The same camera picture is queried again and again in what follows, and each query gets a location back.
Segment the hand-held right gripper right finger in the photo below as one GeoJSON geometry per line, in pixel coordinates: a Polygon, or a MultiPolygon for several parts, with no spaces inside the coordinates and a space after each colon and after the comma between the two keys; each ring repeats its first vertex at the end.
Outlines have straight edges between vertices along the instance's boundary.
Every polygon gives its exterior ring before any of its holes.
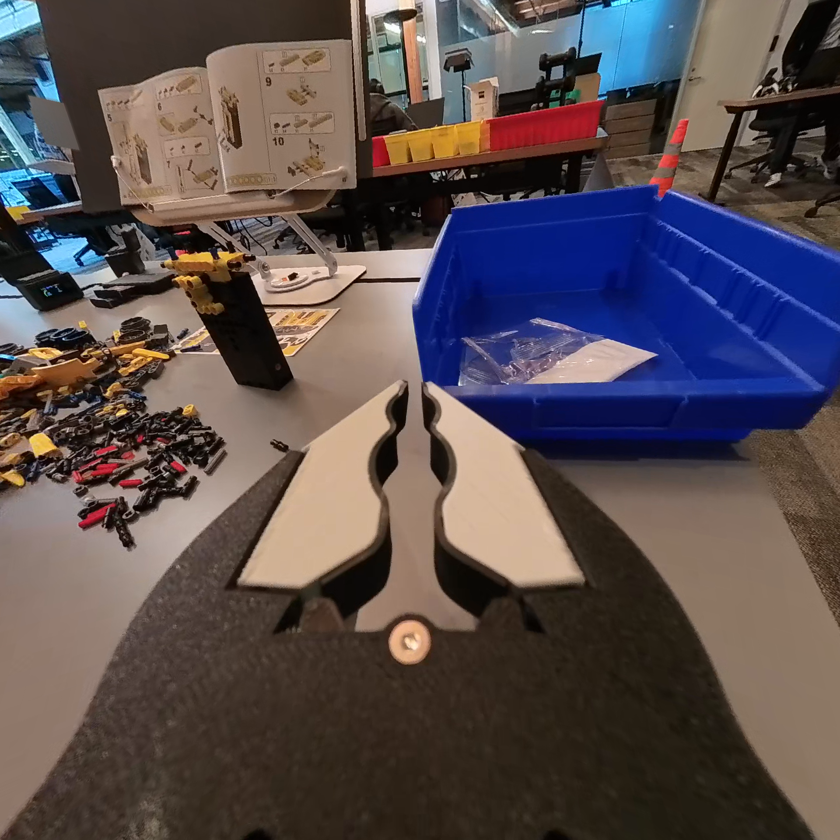
{"type": "Polygon", "coordinates": [[[585,575],[529,467],[529,451],[431,382],[423,384],[434,505],[434,567],[472,616],[496,599],[582,587],[585,575]]]}

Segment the clear plastic bag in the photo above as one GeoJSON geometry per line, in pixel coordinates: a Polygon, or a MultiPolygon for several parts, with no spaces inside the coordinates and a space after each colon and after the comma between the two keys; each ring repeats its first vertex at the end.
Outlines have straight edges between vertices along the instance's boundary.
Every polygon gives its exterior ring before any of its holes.
{"type": "Polygon", "coordinates": [[[561,322],[532,318],[512,328],[464,337],[459,385],[524,385],[573,353],[603,340],[561,322]]]}

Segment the pile of black and red pins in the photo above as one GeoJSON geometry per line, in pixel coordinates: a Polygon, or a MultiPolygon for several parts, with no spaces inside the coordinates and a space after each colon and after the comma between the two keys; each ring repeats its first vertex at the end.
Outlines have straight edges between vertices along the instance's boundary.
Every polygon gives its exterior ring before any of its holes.
{"type": "Polygon", "coordinates": [[[225,438],[194,406],[149,413],[143,399],[100,402],[33,436],[26,477],[44,476],[78,500],[77,526],[134,550],[133,529],[164,501],[189,501],[228,455],[225,438]]]}

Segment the white paper packet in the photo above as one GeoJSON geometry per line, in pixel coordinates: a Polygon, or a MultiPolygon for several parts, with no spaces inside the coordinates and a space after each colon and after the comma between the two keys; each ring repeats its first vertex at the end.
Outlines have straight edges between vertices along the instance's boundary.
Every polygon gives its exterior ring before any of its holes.
{"type": "Polygon", "coordinates": [[[656,359],[652,351],[611,339],[586,344],[549,369],[534,375],[528,385],[563,385],[614,382],[626,373],[656,359]]]}

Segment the yellow sticker sheet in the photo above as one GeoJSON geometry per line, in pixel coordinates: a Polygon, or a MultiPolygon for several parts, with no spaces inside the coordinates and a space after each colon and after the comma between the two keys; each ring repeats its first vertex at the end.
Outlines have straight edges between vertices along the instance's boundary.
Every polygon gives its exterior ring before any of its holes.
{"type": "MultiPolygon", "coordinates": [[[[269,324],[286,357],[294,356],[334,316],[340,308],[277,308],[267,310],[269,324]]],[[[199,329],[176,342],[176,354],[220,355],[220,350],[206,329],[199,329]]]]}

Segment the black and yellow brick tower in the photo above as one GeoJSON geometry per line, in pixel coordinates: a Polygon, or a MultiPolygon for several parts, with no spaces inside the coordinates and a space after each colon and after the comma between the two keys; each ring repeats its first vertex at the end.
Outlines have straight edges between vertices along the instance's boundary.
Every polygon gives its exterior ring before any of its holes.
{"type": "Polygon", "coordinates": [[[258,267],[251,254],[219,248],[161,262],[174,273],[235,382],[278,392],[293,374],[249,271],[258,267]]]}

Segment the white stand base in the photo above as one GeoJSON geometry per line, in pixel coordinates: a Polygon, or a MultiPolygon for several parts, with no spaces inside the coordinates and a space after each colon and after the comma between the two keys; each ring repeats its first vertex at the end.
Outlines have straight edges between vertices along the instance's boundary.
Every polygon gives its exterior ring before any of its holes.
{"type": "Polygon", "coordinates": [[[153,227],[194,224],[220,246],[165,263],[198,312],[216,313],[214,293],[231,290],[236,279],[245,280],[263,306],[314,307],[336,298],[366,271],[363,266],[340,266],[337,256],[301,218],[325,207],[333,195],[334,190],[255,190],[142,203],[130,211],[153,227]],[[233,241],[218,223],[262,216],[281,217],[314,251],[318,264],[277,269],[249,252],[234,252],[233,241]]]}

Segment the black power adapter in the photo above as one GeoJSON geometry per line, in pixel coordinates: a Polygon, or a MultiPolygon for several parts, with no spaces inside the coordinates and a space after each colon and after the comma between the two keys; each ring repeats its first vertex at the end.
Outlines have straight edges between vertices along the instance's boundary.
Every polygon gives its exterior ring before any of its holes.
{"type": "Polygon", "coordinates": [[[99,309],[114,309],[126,303],[160,295],[174,286],[175,274],[170,271],[124,275],[95,284],[89,302],[99,309]]]}

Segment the blue plastic bin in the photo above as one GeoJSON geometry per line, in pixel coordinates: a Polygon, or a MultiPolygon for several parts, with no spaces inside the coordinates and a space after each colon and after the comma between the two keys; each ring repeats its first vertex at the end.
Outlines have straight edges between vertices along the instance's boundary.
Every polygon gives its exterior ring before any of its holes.
{"type": "Polygon", "coordinates": [[[835,393],[838,278],[836,251],[652,185],[458,208],[413,301],[419,366],[525,444],[734,444],[835,393]],[[459,383],[465,338],[534,318],[654,358],[612,383],[459,383]]]}

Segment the long wooden table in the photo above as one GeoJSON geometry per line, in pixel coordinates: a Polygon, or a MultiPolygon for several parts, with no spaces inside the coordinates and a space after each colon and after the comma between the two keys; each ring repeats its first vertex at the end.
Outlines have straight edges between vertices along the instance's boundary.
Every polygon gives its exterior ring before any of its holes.
{"type": "Polygon", "coordinates": [[[508,200],[517,193],[576,194],[583,162],[606,150],[609,135],[598,128],[592,138],[486,151],[429,161],[375,167],[359,181],[361,200],[374,207],[380,250],[392,249],[393,223],[387,208],[419,205],[436,196],[486,193],[508,200]]]}

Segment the orange traffic cone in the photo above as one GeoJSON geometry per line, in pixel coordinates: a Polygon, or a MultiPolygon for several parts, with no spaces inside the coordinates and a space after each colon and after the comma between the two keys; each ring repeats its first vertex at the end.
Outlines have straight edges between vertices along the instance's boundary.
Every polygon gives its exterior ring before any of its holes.
{"type": "Polygon", "coordinates": [[[665,146],[657,169],[648,182],[651,186],[657,187],[659,198],[663,198],[673,187],[679,165],[679,155],[686,138],[689,122],[688,119],[678,121],[673,134],[665,146]]]}

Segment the white cardboard box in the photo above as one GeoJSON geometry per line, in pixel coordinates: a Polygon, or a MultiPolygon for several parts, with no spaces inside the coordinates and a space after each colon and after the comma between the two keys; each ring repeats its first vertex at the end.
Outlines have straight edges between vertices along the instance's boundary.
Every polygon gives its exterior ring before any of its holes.
{"type": "Polygon", "coordinates": [[[489,77],[465,85],[471,122],[487,121],[499,115],[499,85],[498,77],[489,77]]]}

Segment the black studio light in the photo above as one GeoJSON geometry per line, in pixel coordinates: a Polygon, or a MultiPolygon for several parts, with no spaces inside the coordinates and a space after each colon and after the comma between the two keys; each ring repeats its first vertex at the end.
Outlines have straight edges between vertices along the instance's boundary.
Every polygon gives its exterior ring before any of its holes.
{"type": "Polygon", "coordinates": [[[444,56],[443,71],[450,74],[458,81],[458,94],[460,96],[460,118],[459,123],[467,121],[466,109],[466,75],[473,67],[473,59],[468,48],[453,49],[444,56]]]}

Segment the dark wooden desk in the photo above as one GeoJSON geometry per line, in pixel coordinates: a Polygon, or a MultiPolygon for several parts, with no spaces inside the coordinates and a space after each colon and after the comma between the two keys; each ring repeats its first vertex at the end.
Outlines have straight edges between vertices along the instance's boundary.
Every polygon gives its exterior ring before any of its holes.
{"type": "Polygon", "coordinates": [[[777,93],[773,95],[763,96],[761,98],[749,99],[726,99],[719,100],[717,105],[724,108],[726,114],[731,116],[731,122],[725,140],[721,147],[717,166],[711,177],[708,188],[705,192],[700,192],[699,196],[715,203],[718,197],[719,188],[725,179],[726,171],[732,151],[736,145],[736,140],[742,125],[743,115],[750,111],[755,111],[760,108],[780,107],[785,104],[793,104],[808,100],[816,100],[818,102],[837,98],[839,96],[839,85],[831,87],[806,88],[801,90],[794,90],[788,93],[777,93]]]}

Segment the black partition panel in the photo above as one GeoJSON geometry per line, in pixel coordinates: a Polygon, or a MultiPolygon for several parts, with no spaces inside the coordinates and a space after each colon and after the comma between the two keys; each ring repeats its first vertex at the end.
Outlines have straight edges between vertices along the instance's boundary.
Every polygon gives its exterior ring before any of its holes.
{"type": "Polygon", "coordinates": [[[37,1],[59,91],[75,132],[76,177],[90,214],[121,209],[98,90],[198,67],[214,51],[250,43],[350,39],[369,80],[366,2],[37,1]]]}

